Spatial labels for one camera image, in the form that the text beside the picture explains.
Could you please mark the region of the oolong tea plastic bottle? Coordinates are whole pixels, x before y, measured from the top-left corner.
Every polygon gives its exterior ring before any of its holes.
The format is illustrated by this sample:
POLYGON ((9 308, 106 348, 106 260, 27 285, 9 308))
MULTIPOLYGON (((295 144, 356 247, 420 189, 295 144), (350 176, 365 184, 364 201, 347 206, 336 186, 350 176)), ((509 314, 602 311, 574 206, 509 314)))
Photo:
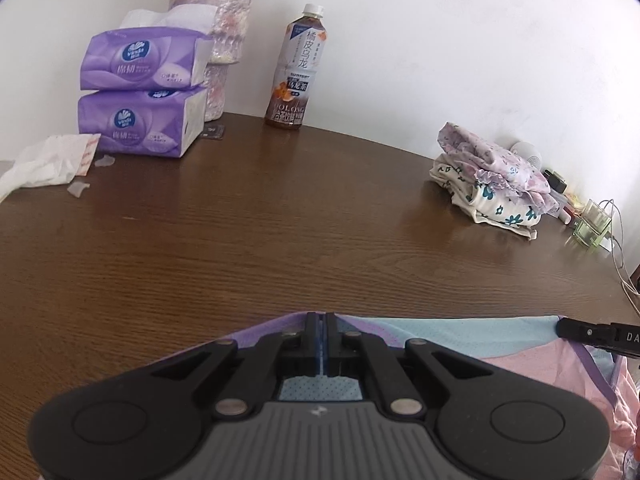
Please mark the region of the oolong tea plastic bottle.
POLYGON ((286 28, 265 114, 266 123, 273 127, 297 130, 303 125, 328 39, 323 15, 323 6, 307 3, 302 16, 286 28))

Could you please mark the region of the upper purple tissue pack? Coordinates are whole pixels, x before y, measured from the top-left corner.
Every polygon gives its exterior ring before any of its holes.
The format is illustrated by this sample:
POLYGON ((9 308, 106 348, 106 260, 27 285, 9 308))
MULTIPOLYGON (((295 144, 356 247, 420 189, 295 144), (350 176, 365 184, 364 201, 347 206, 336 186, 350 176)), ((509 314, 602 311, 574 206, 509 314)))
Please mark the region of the upper purple tissue pack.
POLYGON ((82 90, 184 90, 204 82, 214 6, 129 12, 118 29, 91 38, 80 66, 82 90))

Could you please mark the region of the pink and blue mesh garment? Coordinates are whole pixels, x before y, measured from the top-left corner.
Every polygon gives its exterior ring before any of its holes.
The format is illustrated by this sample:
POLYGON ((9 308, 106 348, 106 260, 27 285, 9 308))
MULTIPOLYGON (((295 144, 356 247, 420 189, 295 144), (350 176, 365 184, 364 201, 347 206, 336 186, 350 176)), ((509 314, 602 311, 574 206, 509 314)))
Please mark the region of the pink and blue mesh garment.
MULTIPOLYGON (((594 478, 639 475, 639 390, 622 356, 556 336, 556 316, 412 320, 341 315, 394 347, 433 341, 581 396, 603 415, 610 443, 594 478)), ((464 479, 416 424, 392 422, 350 378, 285 381, 265 413, 206 438, 175 479, 464 479)))

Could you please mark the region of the small black device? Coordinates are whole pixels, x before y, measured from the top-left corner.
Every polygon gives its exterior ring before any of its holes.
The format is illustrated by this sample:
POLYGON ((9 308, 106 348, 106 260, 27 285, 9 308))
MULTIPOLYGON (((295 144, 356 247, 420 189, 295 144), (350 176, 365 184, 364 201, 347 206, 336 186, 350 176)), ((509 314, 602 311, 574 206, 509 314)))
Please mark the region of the small black device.
POLYGON ((545 169, 542 175, 546 178, 548 185, 555 193, 563 194, 565 192, 567 183, 559 174, 550 169, 545 169))

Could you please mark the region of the crumpled white tissue wrapper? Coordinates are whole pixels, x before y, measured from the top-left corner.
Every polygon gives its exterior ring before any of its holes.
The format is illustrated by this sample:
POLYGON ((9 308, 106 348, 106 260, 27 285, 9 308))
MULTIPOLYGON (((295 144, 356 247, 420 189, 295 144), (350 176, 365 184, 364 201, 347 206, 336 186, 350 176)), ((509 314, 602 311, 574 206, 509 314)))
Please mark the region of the crumpled white tissue wrapper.
POLYGON ((99 133, 63 134, 25 148, 1 176, 1 200, 19 188, 69 184, 85 177, 100 139, 99 133))

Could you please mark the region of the lower purple tissue pack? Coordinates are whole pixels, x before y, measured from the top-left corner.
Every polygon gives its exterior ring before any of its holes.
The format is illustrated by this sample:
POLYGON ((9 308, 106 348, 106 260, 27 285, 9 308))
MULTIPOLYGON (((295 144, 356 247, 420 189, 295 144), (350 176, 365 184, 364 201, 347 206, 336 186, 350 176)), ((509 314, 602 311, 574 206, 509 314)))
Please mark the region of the lower purple tissue pack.
POLYGON ((78 129, 100 136, 98 150, 180 158, 202 133, 206 90, 98 91, 78 101, 78 129))

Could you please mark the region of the folded white teal-flower cloth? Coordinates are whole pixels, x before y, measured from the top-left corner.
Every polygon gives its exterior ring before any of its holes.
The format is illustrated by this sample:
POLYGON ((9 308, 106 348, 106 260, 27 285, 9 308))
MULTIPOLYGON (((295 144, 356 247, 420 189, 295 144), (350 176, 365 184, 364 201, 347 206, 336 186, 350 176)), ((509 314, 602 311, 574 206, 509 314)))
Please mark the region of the folded white teal-flower cloth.
POLYGON ((528 198, 510 195, 506 190, 473 180, 461 168, 448 162, 444 155, 435 159, 430 176, 449 193, 451 203, 474 223, 486 223, 536 240, 540 214, 528 198))

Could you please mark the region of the folded purple floral cloth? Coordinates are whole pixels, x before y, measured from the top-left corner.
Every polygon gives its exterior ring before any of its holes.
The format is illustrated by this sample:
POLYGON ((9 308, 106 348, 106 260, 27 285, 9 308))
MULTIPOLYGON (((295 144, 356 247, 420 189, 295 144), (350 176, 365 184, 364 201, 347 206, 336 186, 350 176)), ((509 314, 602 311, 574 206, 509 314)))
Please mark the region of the folded purple floral cloth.
POLYGON ((527 198, 537 214, 558 208, 547 179, 520 155, 451 122, 439 130, 437 142, 446 162, 466 180, 527 198))

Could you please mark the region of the pink glass flower vase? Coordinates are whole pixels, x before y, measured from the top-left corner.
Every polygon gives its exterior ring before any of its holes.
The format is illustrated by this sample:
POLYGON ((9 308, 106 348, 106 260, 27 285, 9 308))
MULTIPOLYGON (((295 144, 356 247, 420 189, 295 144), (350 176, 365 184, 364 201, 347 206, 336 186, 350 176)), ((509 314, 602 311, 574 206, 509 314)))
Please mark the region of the pink glass flower vase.
POLYGON ((204 86, 207 89, 206 122, 221 118, 224 112, 229 67, 240 62, 253 1, 169 0, 171 8, 184 4, 216 8, 215 16, 205 26, 206 34, 213 38, 213 50, 206 64, 204 79, 204 86))

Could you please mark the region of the purple tissue pack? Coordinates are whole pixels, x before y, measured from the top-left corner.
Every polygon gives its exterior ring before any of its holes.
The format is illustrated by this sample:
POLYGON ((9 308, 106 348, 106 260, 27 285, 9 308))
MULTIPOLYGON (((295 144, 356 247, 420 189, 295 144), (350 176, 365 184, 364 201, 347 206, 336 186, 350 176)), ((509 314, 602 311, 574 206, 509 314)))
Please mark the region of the purple tissue pack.
POLYGON ((80 66, 82 90, 184 90, 204 82, 214 6, 129 12, 118 29, 91 38, 80 66))
POLYGON ((98 91, 78 101, 78 129, 100 136, 98 150, 180 158, 202 133, 206 90, 98 91))

